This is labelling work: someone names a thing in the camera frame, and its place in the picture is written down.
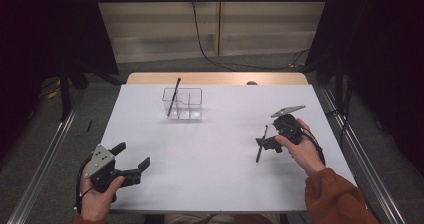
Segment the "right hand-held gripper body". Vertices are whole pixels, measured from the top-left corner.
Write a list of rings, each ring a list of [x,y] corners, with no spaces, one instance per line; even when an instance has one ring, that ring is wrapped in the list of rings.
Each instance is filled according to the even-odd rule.
[[[302,141],[303,130],[292,113],[303,108],[305,105],[285,107],[271,115],[274,118],[273,126],[278,133],[296,145]]]

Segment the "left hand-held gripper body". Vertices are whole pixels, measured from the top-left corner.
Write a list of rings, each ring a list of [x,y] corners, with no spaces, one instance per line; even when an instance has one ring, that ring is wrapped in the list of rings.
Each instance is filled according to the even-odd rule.
[[[118,176],[124,178],[122,187],[138,185],[141,181],[142,172],[138,168],[130,170],[116,169],[115,158],[117,155],[112,155],[109,150],[101,144],[96,146],[84,177],[91,180],[94,189],[98,192],[105,192],[111,182]]]

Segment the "black pen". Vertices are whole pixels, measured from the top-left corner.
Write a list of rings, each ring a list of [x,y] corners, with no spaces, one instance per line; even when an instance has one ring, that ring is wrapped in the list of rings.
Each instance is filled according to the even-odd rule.
[[[167,112],[167,117],[170,117],[170,115],[171,115],[172,108],[173,108],[173,105],[174,105],[174,102],[175,102],[175,99],[176,99],[176,96],[177,96],[177,91],[178,91],[180,82],[181,82],[181,77],[178,77],[174,91],[173,91],[173,96],[172,96],[172,99],[171,99],[171,102],[170,102],[170,105],[169,105],[169,109],[168,109],[168,112]]]
[[[256,140],[256,142],[259,146],[258,153],[257,153],[257,156],[256,156],[256,163],[259,163],[259,161],[260,161],[261,153],[262,153],[262,150],[263,150],[263,142],[266,140],[267,131],[268,131],[268,125],[265,125],[264,134],[260,138],[259,137],[255,138],[255,140]]]

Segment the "clear plastic pen holder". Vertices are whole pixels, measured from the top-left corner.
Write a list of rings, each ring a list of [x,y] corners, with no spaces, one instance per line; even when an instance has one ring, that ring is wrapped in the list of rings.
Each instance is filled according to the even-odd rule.
[[[162,102],[166,117],[173,91],[174,88],[163,90]],[[202,100],[203,91],[201,88],[178,88],[171,115],[167,118],[170,120],[201,120]]]

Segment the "person's right hand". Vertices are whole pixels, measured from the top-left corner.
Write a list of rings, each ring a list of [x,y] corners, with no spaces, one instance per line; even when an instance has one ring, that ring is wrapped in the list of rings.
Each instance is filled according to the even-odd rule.
[[[297,122],[302,126],[304,135],[302,141],[296,145],[289,141],[286,137],[277,135],[275,140],[285,147],[296,163],[305,171],[308,176],[324,170],[325,164],[321,161],[319,152],[312,141],[312,133],[309,126],[300,118]]]

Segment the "person's left hand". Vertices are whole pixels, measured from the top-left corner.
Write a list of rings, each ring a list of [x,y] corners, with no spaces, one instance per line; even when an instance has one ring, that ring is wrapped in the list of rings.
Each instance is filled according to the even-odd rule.
[[[90,179],[82,178],[80,188],[84,196],[82,197],[81,215],[86,220],[100,221],[107,220],[113,196],[124,182],[122,176],[116,177],[104,192],[97,192],[92,189]]]

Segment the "white table cover sheet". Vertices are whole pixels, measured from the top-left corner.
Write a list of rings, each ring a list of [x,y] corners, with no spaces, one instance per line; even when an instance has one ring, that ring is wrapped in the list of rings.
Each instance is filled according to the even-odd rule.
[[[204,85],[202,119],[170,120],[163,86],[121,88],[101,143],[125,142],[116,158],[132,169],[145,158],[150,167],[138,185],[117,193],[117,212],[290,212],[305,208],[305,172],[287,151],[262,150],[255,138],[275,135],[271,115],[305,105],[305,121],[339,175],[353,175],[310,85]]]

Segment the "black metal stand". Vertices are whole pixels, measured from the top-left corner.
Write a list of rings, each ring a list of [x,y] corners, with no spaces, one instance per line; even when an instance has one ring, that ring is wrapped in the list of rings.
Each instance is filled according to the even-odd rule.
[[[69,80],[68,80],[65,61],[62,62],[60,67],[60,90],[61,90],[61,100],[62,100],[61,120],[64,121],[71,111]]]

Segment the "black curtain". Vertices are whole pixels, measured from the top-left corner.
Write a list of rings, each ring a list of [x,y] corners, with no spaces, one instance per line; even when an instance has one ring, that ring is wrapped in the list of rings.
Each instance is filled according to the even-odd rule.
[[[118,74],[96,0],[0,0],[0,160],[36,107],[42,82]]]
[[[424,0],[326,0],[306,65],[342,69],[424,176]]]

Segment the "aluminium floor rail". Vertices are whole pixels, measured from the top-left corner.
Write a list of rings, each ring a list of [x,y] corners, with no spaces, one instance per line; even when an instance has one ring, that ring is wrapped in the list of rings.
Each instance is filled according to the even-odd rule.
[[[29,184],[22,192],[22,196],[17,202],[13,212],[11,213],[6,224],[25,224],[29,213],[34,206],[35,201],[46,181],[46,178],[52,168],[53,162],[59,152],[59,149],[66,138],[66,135],[73,123],[76,112],[84,99],[85,92],[76,94],[75,101],[73,102],[70,110],[65,115],[64,119],[60,121],[55,131],[54,136],[49,142],[49,146],[43,155],[43,158],[37,165],[35,173],[31,176]]]
[[[368,155],[357,138],[356,133],[349,124],[348,119],[344,114],[341,114],[339,109],[336,107],[336,98],[334,94],[329,88],[324,88],[322,93],[327,102],[327,105],[331,109],[331,115],[337,121],[338,126],[341,129],[342,137],[346,139],[348,146],[355,156],[355,159],[360,166],[368,185],[372,189],[372,192],[376,197],[380,207],[382,208],[382,211],[388,219],[388,222],[390,224],[406,224],[394,199],[376,172]]]

